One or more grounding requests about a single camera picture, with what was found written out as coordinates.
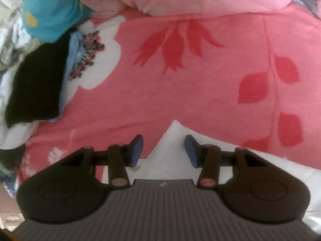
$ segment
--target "white sheet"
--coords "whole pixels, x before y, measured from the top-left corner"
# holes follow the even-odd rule
[[[185,136],[191,134],[200,144],[214,144],[224,151],[234,151],[235,145],[198,134],[178,121],[173,121],[148,159],[140,160],[138,166],[127,169],[131,183],[135,179],[193,179],[196,183],[201,169],[192,167],[184,149]],[[256,154],[303,181],[311,192],[311,202],[303,221],[315,232],[321,234],[321,171],[306,167],[267,153]],[[219,183],[225,183],[232,176],[232,170],[221,167]],[[103,182],[108,183],[108,168],[105,168]]]

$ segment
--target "grey ribbed surface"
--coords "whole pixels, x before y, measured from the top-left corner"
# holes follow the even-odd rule
[[[25,221],[14,234],[20,241],[312,241],[317,235],[300,221],[261,225],[224,207],[214,191],[192,181],[137,180],[114,191],[85,219],[63,225]]]

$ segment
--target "blue fabric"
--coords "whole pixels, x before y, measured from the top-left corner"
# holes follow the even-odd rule
[[[77,31],[71,34],[69,41],[69,53],[66,60],[65,73],[62,81],[62,87],[60,91],[59,99],[59,117],[62,114],[66,106],[66,87],[69,80],[71,71],[73,70],[74,64],[80,62],[82,56],[86,53],[86,50],[80,45],[79,41],[82,40],[81,32]],[[50,122],[56,122],[58,118],[51,119]]]
[[[7,179],[2,183],[5,190],[12,198],[16,198],[16,193],[17,193],[16,179],[17,179],[17,174],[13,173],[9,179]]]
[[[91,12],[79,0],[24,0],[22,15],[24,27],[31,36],[54,43]],[[30,25],[30,18],[34,19],[35,25]]]

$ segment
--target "bed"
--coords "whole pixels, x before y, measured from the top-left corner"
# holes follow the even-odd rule
[[[68,82],[63,117],[41,122],[28,139],[19,184],[83,146],[105,150],[136,134],[144,136],[144,164],[179,122],[197,135],[272,154],[276,165],[301,176],[312,193],[307,221],[320,232],[321,21],[307,8],[292,1],[222,17],[128,9],[110,20],[91,18],[79,30],[99,30],[105,50]],[[140,169],[129,170],[131,179],[147,175]],[[169,173],[161,171],[159,178]],[[106,168],[96,177],[104,181]]]

